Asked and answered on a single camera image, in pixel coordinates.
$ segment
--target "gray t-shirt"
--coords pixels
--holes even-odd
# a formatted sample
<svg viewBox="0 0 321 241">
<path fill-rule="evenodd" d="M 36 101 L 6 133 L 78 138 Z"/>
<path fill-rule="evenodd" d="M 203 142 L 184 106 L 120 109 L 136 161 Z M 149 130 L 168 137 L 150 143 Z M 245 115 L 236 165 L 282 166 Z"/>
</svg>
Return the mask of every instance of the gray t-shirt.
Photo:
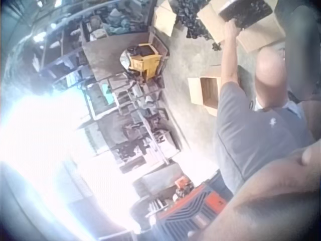
<svg viewBox="0 0 321 241">
<path fill-rule="evenodd" d="M 249 105 L 236 83 L 224 84 L 218 106 L 215 160 L 234 194 L 269 162 L 314 142 L 305 120 L 292 111 L 253 111 Z"/>
</svg>

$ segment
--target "green object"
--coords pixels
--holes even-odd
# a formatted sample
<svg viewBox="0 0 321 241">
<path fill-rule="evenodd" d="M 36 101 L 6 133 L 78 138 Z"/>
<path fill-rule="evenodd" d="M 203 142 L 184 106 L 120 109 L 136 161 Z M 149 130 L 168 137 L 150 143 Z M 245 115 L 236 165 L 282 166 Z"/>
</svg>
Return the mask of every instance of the green object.
<svg viewBox="0 0 321 241">
<path fill-rule="evenodd" d="M 103 94 L 104 94 L 108 104 L 115 103 L 114 96 L 112 95 L 112 92 L 107 84 L 102 85 L 102 91 L 103 91 Z"/>
</svg>

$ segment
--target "hand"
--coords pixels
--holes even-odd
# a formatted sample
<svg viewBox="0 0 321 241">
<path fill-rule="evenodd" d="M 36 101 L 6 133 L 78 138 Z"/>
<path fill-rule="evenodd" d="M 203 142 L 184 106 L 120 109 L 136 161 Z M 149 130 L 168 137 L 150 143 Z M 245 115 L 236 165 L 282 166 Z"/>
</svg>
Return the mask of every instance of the hand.
<svg viewBox="0 0 321 241">
<path fill-rule="evenodd" d="M 225 39 L 236 39 L 240 31 L 241 29 L 235 25 L 235 19 L 231 19 L 225 23 Z"/>
</svg>

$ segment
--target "gray floor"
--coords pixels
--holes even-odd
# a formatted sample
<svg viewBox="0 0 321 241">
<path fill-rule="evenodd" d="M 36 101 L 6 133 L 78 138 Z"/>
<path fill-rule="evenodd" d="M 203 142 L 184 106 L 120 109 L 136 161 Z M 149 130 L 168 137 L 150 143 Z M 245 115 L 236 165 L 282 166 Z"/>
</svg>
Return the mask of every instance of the gray floor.
<svg viewBox="0 0 321 241">
<path fill-rule="evenodd" d="M 188 78 L 199 77 L 208 66 L 220 64 L 222 51 L 212 50 L 212 40 L 187 39 L 186 33 L 187 29 L 178 25 L 170 38 L 162 33 L 158 35 L 170 50 L 170 58 L 163 71 L 164 99 L 175 124 L 174 132 L 182 153 L 188 153 L 179 159 L 185 159 L 186 156 L 191 158 L 190 153 L 193 153 L 197 162 L 191 160 L 191 163 L 196 167 L 202 161 L 215 163 L 213 134 L 216 118 L 209 115 L 202 106 L 191 103 Z M 239 65 L 243 67 L 240 78 L 250 98 L 253 97 L 256 54 L 246 54 L 241 47 L 238 48 Z"/>
</svg>

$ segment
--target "yellow machine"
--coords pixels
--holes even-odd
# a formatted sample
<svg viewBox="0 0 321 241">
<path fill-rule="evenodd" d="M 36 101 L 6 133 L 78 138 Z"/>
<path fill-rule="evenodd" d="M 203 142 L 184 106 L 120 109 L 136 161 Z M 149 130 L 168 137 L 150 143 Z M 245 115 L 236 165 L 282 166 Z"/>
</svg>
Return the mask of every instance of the yellow machine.
<svg viewBox="0 0 321 241">
<path fill-rule="evenodd" d="M 146 82 L 156 76 L 162 55 L 153 45 L 149 43 L 139 44 L 128 48 L 126 51 L 130 60 L 128 70 L 139 72 Z"/>
</svg>

